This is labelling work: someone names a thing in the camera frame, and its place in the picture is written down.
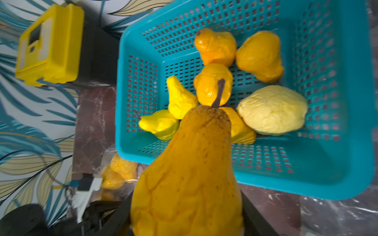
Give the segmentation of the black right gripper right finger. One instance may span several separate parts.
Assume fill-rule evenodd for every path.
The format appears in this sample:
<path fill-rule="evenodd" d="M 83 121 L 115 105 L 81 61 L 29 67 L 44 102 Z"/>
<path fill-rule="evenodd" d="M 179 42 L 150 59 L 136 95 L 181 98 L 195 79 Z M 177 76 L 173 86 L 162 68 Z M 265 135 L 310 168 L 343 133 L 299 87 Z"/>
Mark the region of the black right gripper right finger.
<path fill-rule="evenodd" d="M 245 226 L 244 236 L 279 236 L 242 191 L 241 196 Z"/>

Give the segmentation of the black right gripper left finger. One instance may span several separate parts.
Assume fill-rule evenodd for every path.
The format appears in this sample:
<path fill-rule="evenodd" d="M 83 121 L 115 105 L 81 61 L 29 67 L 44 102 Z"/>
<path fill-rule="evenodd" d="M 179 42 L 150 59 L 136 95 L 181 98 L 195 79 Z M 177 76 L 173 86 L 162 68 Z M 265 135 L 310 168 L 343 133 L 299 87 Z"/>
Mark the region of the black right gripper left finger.
<path fill-rule="evenodd" d="M 99 236 L 132 236 L 131 203 L 133 192 L 115 210 L 114 214 L 98 232 Z"/>

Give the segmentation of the dotted zip-top bag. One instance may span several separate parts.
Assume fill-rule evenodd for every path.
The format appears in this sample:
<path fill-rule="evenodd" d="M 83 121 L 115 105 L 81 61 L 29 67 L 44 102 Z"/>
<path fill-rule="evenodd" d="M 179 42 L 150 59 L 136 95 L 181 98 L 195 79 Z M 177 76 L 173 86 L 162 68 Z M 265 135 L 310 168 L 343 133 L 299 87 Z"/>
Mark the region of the dotted zip-top bag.
<path fill-rule="evenodd" d="M 134 190 L 136 182 L 148 165 L 127 161 L 120 157 L 115 145 L 109 147 L 102 156 L 96 177 L 102 178 L 100 189 L 93 201 L 123 201 Z"/>

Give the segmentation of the orange fruits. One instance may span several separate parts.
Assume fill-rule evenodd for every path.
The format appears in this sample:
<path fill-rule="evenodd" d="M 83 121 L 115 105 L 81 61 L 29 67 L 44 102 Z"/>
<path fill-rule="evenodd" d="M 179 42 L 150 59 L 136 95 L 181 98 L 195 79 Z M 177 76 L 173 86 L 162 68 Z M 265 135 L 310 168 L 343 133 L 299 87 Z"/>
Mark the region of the orange fruits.
<path fill-rule="evenodd" d="M 134 189 L 138 164 L 122 159 L 117 153 L 109 164 L 101 170 L 103 178 L 100 199 L 102 201 L 121 201 Z"/>

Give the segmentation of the large orange brown-stem pear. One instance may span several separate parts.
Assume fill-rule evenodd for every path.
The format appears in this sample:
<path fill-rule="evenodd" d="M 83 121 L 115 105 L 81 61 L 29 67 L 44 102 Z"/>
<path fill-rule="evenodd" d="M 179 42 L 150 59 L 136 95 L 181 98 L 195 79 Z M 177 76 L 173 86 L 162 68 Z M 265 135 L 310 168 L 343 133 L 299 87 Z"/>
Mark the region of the large orange brown-stem pear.
<path fill-rule="evenodd" d="M 139 177 L 132 196 L 136 236 L 242 236 L 241 190 L 232 170 L 231 122 L 220 108 L 191 109 L 164 152 Z"/>

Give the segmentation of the yellow fruit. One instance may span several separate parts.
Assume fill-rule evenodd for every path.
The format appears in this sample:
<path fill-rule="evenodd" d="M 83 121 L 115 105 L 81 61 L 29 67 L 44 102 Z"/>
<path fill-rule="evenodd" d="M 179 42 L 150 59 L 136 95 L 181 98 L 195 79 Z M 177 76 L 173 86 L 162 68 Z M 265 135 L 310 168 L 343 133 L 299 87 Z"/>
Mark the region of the yellow fruit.
<path fill-rule="evenodd" d="M 257 133 L 247 126 L 239 114 L 230 107 L 220 107 L 231 122 L 231 142 L 233 144 L 251 145 L 256 141 Z"/>

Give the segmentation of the yellow pear long neck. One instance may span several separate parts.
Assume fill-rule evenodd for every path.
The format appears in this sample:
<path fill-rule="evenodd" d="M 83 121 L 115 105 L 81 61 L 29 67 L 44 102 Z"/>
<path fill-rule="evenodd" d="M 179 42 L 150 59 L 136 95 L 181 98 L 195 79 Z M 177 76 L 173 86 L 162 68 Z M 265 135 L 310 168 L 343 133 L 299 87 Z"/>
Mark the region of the yellow pear long neck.
<path fill-rule="evenodd" d="M 168 111 L 178 120 L 192 108 L 198 106 L 197 97 L 186 90 L 176 76 L 171 76 L 166 81 L 169 93 Z"/>

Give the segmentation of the orange pear from bag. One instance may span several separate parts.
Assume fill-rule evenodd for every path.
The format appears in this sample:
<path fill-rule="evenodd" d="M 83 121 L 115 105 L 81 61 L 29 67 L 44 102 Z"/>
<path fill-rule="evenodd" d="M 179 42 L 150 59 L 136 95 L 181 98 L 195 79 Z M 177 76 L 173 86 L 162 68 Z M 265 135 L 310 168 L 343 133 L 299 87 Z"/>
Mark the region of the orange pear from bag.
<path fill-rule="evenodd" d="M 201 105 L 212 106 L 218 95 L 218 81 L 224 79 L 225 85 L 220 106 L 226 104 L 231 96 L 233 76 L 228 67 L 222 64 L 209 64 L 195 77 L 196 96 Z"/>

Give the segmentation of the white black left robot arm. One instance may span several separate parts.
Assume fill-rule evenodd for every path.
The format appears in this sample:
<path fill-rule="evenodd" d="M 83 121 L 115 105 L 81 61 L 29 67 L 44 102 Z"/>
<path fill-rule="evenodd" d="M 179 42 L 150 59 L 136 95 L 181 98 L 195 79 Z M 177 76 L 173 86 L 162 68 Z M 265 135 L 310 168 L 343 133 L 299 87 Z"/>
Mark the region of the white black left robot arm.
<path fill-rule="evenodd" d="M 83 220 L 60 219 L 49 225 L 41 205 L 21 206 L 1 219 L 2 236 L 93 236 L 110 220 L 120 202 L 95 201 L 85 209 Z"/>

